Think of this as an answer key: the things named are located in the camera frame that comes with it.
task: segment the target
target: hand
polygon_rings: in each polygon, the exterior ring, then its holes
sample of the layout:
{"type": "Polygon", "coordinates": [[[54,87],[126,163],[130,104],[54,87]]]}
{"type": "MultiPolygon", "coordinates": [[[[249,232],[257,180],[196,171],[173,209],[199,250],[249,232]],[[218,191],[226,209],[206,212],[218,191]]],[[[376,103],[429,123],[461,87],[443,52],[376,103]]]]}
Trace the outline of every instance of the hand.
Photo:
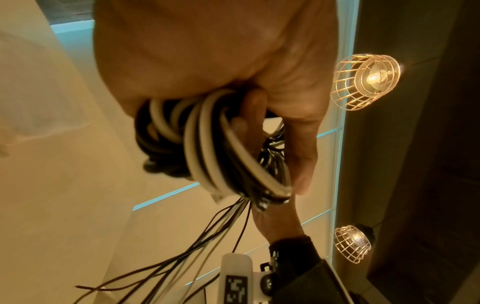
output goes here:
{"type": "Polygon", "coordinates": [[[335,0],[98,0],[98,70],[125,112],[249,84],[285,123],[293,189],[306,192],[337,57],[335,0]]]}
{"type": "MultiPolygon", "coordinates": [[[[249,91],[240,108],[240,116],[232,119],[231,127],[253,157],[257,157],[265,141],[262,126],[267,112],[268,97],[264,90],[249,91]]],[[[286,238],[304,235],[297,210],[295,195],[283,205],[270,205],[266,211],[252,209],[253,221],[269,244],[286,238]]]]}

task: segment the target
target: wire cage lamp shade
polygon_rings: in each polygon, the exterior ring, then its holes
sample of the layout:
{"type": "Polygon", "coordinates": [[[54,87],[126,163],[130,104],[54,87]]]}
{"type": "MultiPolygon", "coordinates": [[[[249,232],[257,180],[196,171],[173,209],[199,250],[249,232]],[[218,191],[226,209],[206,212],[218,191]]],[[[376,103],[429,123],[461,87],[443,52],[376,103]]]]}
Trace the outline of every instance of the wire cage lamp shade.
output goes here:
{"type": "Polygon", "coordinates": [[[360,110],[393,90],[400,73],[390,56],[352,55],[337,64],[330,98],[347,111],[360,110]]]}
{"type": "Polygon", "coordinates": [[[351,225],[335,229],[334,243],[338,251],[354,264],[360,263],[372,248],[367,236],[351,225]]]}

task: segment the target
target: light fixture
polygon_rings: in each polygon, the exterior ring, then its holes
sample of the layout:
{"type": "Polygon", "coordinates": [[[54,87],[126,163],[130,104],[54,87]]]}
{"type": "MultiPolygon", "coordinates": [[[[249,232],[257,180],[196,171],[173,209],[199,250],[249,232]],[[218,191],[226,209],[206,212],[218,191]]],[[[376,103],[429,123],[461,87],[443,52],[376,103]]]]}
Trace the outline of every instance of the light fixture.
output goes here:
{"type": "Polygon", "coordinates": [[[400,65],[387,55],[357,54],[336,66],[330,98],[342,109],[362,109],[397,85],[400,65]]]}
{"type": "Polygon", "coordinates": [[[360,263],[375,241],[374,231],[368,226],[357,224],[335,229],[335,247],[354,264],[360,263]]]}

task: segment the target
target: qr code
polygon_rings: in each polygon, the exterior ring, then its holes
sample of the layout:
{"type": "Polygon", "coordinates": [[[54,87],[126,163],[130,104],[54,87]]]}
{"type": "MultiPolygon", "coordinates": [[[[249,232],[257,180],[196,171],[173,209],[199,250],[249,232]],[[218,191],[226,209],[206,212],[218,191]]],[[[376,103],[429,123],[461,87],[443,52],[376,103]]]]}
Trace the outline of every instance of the qr code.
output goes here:
{"type": "Polygon", "coordinates": [[[249,278],[227,275],[225,282],[224,304],[248,304],[249,278]]]}

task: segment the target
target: jacket sleeve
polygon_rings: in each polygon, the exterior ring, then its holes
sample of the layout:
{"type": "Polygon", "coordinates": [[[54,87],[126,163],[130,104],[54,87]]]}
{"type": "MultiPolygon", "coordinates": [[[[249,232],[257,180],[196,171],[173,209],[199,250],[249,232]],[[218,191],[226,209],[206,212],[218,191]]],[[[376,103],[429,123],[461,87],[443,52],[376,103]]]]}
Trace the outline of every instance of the jacket sleeve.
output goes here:
{"type": "Polygon", "coordinates": [[[348,304],[341,283],[308,236],[270,246],[274,269],[272,304],[348,304]]]}

